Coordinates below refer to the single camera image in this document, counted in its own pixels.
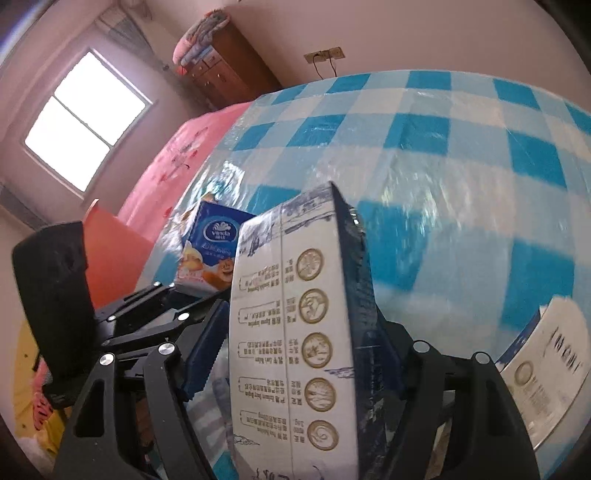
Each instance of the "power cord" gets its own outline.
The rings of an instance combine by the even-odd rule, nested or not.
[[[320,74],[320,72],[318,71],[318,67],[316,66],[316,57],[321,57],[322,55],[320,55],[319,53],[315,54],[312,57],[312,63],[314,64],[314,68],[316,69],[316,73],[318,74],[318,76],[320,77],[321,80],[324,80],[324,77]]]
[[[336,78],[337,77],[336,69],[335,69],[335,66],[332,65],[332,56],[330,55],[330,52],[329,52],[329,62],[330,62],[330,66],[333,67],[333,72],[335,73],[335,78]]]

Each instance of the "vinda logo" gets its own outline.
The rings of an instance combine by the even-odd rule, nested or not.
[[[208,223],[203,229],[203,236],[210,242],[233,242],[237,234],[236,227],[224,220]]]

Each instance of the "tissue box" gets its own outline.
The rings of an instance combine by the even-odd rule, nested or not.
[[[206,296],[229,287],[240,226],[253,215],[202,201],[188,236],[174,283],[179,291]]]

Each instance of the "electrical outlet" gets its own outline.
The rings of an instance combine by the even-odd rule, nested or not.
[[[307,53],[304,58],[308,63],[314,63],[319,61],[326,61],[328,59],[340,60],[345,58],[343,49],[340,47],[333,47],[330,50],[319,50]]]
[[[326,61],[329,59],[329,51],[328,50],[319,50],[313,51],[312,53],[307,53],[304,55],[304,58],[308,63],[314,63],[319,61]]]
[[[333,60],[340,60],[345,58],[345,54],[343,53],[343,49],[340,47],[333,47],[329,50],[330,58]]]

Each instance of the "folded blanket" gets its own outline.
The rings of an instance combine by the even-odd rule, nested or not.
[[[212,10],[189,28],[178,41],[173,53],[173,63],[183,67],[211,45],[213,34],[225,27],[230,17],[221,9]]]
[[[230,22],[230,17],[223,10],[214,10],[209,12],[201,24],[197,26],[194,33],[195,44],[181,59],[181,65],[184,67],[213,41],[213,34],[222,29]]]

